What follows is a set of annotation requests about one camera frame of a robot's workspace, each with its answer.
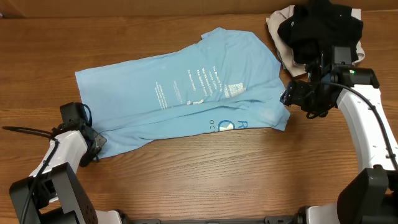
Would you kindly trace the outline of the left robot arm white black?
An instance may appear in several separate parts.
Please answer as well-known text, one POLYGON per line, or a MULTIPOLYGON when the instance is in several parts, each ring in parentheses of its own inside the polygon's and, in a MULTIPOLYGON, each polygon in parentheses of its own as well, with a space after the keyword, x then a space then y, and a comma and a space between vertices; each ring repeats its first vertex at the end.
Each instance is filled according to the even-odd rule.
POLYGON ((92 128, 89 107, 69 103, 60 107, 62 124, 52 131, 9 126, 7 130, 42 136, 49 149, 39 166, 25 179, 14 182, 9 195, 20 224, 127 224, 119 210, 94 208, 76 172, 99 160, 106 138, 92 128))

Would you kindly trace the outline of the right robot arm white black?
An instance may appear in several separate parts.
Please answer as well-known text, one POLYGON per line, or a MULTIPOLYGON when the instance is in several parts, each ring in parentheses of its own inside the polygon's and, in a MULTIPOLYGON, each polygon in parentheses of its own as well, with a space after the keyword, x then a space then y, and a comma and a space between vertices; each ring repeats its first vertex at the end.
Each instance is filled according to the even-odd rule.
POLYGON ((370 68, 352 64, 349 47, 332 46, 305 67, 308 81, 291 81, 280 100, 297 105, 308 119, 339 109, 349 127, 358 175, 335 203, 304 207, 294 223, 397 223, 397 141, 370 68))

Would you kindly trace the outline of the light blue printed t-shirt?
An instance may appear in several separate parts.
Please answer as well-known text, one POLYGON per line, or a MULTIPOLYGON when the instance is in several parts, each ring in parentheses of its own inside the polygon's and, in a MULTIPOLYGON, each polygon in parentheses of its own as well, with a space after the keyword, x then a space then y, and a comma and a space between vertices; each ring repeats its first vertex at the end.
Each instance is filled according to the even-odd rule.
POLYGON ((252 32, 217 28, 177 52, 76 72, 100 157, 158 139, 234 129, 284 130, 280 62, 252 32))

